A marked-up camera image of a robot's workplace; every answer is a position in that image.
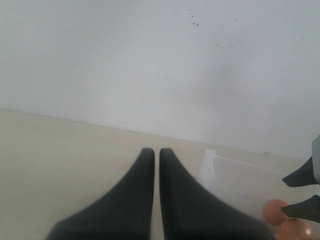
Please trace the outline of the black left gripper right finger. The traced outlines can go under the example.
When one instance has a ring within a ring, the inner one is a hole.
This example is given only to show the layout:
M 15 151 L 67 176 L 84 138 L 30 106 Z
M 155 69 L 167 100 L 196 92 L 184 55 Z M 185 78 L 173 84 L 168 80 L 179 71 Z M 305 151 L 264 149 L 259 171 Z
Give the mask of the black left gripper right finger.
M 299 169 L 285 176 L 282 181 L 289 187 L 319 185 L 314 176 L 313 158 L 310 157 Z

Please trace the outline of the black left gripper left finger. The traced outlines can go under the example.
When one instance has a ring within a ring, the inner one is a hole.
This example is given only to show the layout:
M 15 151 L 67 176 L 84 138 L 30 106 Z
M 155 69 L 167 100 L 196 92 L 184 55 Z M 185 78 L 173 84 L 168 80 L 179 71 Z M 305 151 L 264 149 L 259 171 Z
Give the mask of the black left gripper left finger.
M 83 210 L 59 221 L 48 240 L 149 240 L 155 184 L 155 153 L 141 149 L 122 179 Z

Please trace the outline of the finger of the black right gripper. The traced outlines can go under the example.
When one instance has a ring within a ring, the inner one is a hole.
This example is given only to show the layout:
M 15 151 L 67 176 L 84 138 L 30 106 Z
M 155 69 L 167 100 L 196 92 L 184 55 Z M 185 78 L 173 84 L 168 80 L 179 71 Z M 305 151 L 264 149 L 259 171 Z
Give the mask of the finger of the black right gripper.
M 166 240 L 272 240 L 261 221 L 216 198 L 171 148 L 159 152 L 159 193 Z
M 303 202 L 284 206 L 281 211 L 290 218 L 320 223 L 320 197 L 314 195 Z

